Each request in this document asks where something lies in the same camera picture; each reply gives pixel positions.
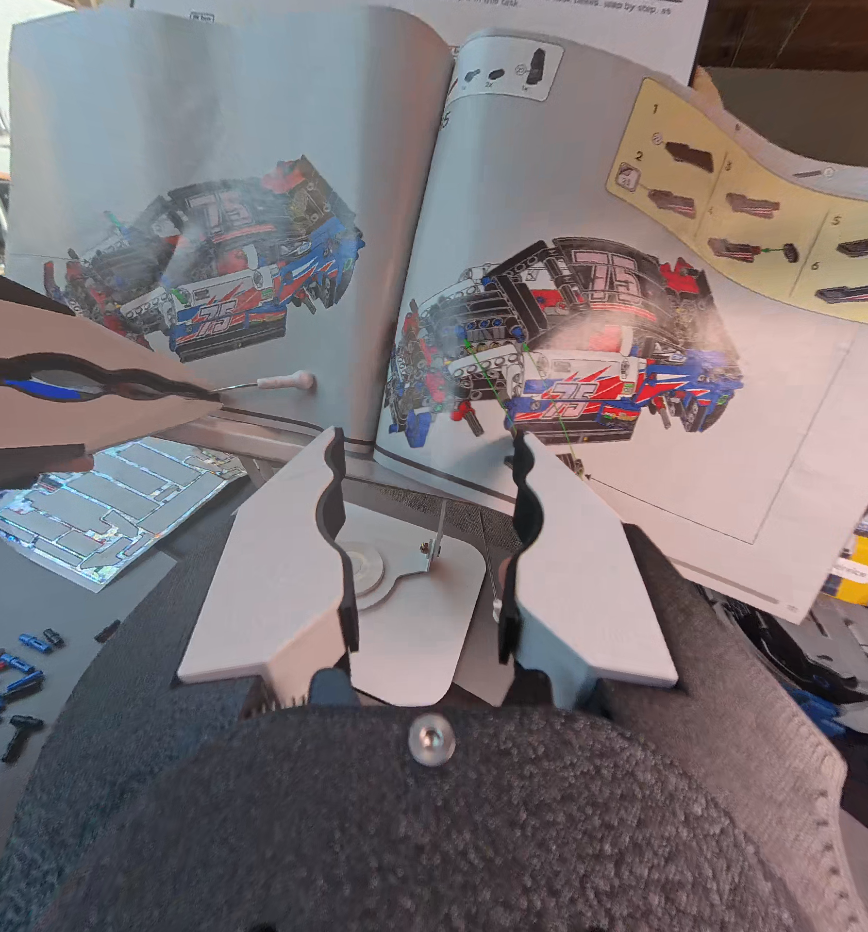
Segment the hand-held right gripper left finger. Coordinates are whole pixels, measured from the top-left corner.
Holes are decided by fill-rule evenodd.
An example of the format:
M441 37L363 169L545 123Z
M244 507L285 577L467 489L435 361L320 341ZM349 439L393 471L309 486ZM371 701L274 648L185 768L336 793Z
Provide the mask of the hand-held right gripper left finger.
M237 511L178 679L259 677L280 706L307 701L316 672L358 650L346 522L344 433L313 439Z

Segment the black tee connector piece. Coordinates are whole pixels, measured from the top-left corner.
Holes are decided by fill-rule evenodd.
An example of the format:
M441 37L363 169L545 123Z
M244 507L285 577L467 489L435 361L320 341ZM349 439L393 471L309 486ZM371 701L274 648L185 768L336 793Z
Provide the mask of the black tee connector piece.
M10 717L9 723L14 731L0 761L7 765L14 765L25 750L31 736L44 729L45 722L36 716L14 715Z

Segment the holographic sticker sheet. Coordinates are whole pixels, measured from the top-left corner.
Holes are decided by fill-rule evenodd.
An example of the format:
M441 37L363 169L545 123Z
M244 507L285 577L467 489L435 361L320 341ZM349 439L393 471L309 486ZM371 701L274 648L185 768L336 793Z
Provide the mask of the holographic sticker sheet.
M0 541L97 593L246 476L232 454L144 437L98 452L89 472L0 491Z

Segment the white printed instruction sheet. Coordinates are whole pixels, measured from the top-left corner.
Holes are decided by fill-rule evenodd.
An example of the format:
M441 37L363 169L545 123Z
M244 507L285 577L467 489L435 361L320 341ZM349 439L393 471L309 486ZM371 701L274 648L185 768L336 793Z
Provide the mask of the white printed instruction sheet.
M218 24L365 6L420 18L449 46L486 29L539 33L623 57L684 84L694 70L707 1L135 1L127 6Z

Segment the blue pin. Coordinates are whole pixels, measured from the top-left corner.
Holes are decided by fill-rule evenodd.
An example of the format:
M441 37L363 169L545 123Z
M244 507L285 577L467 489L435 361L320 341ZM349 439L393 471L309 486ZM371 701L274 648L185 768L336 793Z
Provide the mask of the blue pin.
M86 392L37 380L4 379L1 384L30 397L50 402L86 402L93 400L92 395Z

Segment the pile of small plastic pins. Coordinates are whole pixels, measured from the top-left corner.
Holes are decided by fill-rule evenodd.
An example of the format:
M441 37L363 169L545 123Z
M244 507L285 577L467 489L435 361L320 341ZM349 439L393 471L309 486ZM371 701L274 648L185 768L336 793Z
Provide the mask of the pile of small plastic pins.
M64 649L66 639L55 629L23 632L14 649L0 647L0 724L21 700L41 693L46 682L42 660Z

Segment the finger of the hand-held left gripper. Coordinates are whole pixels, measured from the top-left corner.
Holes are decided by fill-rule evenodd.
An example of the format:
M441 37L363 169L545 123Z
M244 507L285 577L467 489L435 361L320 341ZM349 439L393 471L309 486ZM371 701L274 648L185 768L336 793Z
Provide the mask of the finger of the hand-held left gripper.
M0 387L4 379L76 389L93 400L219 400L184 367L97 323L0 300Z
M218 410L217 401L179 395L133 400L108 394L89 401L53 401L0 387L0 458L19 449L83 448L94 453Z

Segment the white book stand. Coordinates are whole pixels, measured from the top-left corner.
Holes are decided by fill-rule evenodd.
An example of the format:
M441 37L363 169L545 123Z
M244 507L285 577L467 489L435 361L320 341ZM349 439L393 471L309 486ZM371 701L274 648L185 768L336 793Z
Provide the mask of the white book stand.
M483 551L457 537L480 532L475 506L426 496L407 516L345 500L336 537L350 558L358 607L358 650L347 660L358 691L389 705L437 703L460 664L486 578Z

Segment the partly built toy brick car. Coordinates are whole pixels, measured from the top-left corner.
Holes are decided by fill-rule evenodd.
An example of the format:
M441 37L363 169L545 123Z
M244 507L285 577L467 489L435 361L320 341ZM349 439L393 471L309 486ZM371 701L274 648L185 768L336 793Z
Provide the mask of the partly built toy brick car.
M868 605L819 596L800 623L699 586L829 737L868 738Z

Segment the toy car building manual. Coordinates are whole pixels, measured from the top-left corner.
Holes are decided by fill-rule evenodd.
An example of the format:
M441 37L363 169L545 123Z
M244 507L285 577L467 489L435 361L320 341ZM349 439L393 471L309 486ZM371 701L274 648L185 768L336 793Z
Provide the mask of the toy car building manual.
M868 506L868 169L648 66L381 6L13 29L6 271L223 394L509 511L511 438L688 578L799 622Z

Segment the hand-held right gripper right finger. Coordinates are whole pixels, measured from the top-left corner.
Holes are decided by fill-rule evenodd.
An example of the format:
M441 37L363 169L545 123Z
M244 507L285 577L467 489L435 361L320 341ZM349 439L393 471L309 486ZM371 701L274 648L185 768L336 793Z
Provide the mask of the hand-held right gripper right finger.
M573 710L602 680L670 690L671 652L625 528L591 486L533 433L513 440L517 495L498 611L498 655L548 682Z

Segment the grey desk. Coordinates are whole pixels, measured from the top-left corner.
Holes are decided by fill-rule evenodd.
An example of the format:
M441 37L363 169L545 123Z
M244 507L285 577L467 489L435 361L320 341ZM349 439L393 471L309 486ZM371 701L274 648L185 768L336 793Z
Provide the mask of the grey desk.
M12 705L35 716L34 735L14 764L4 763L13 727L0 724L0 857L19 799L44 741L83 672L102 649L95 636L125 617L201 542L203 532L230 516L254 492L250 479L231 483L216 499L152 547L101 592L93 593L35 564L0 540L0 648L44 670L39 693Z

